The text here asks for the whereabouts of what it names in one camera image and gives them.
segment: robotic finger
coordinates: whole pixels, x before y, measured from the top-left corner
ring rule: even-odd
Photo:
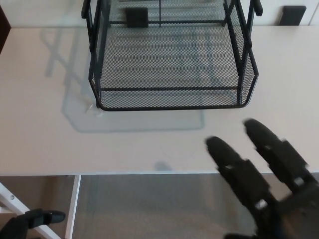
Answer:
[[[301,186],[314,181],[306,169],[307,163],[286,141],[281,141],[266,126],[255,119],[244,122],[246,133],[257,152],[267,161],[276,177],[295,193]]]

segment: white desk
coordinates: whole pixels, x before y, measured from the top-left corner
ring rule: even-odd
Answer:
[[[318,39],[319,27],[255,26],[260,76],[246,108],[101,115],[87,111],[94,99],[85,28],[12,29],[0,55],[0,175],[216,173],[209,135],[270,172],[244,133],[250,117],[318,172]]]

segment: floor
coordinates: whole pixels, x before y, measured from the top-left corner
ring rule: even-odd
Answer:
[[[269,174],[277,198],[288,189]],[[28,207],[68,212],[73,176],[0,177]],[[0,227],[12,215],[0,215]],[[51,225],[64,238],[66,222]],[[74,239],[221,239],[253,221],[220,175],[83,176]],[[38,236],[31,231],[30,237]]]

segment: white desk leg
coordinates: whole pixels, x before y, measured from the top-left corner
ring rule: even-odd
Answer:
[[[69,210],[69,216],[68,216],[68,221],[66,225],[65,239],[72,239],[76,207],[78,204],[80,183],[81,183],[81,175],[76,175],[74,177],[70,210]]]
[[[0,201],[13,213],[17,215],[24,214],[29,208],[15,197],[2,183],[0,183]],[[48,226],[35,228],[46,239],[61,239]]]

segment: mesh basket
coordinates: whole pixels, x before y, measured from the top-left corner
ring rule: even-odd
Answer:
[[[94,23],[91,16],[85,0],[97,107],[189,110],[249,102],[258,70],[239,0],[98,0]]]

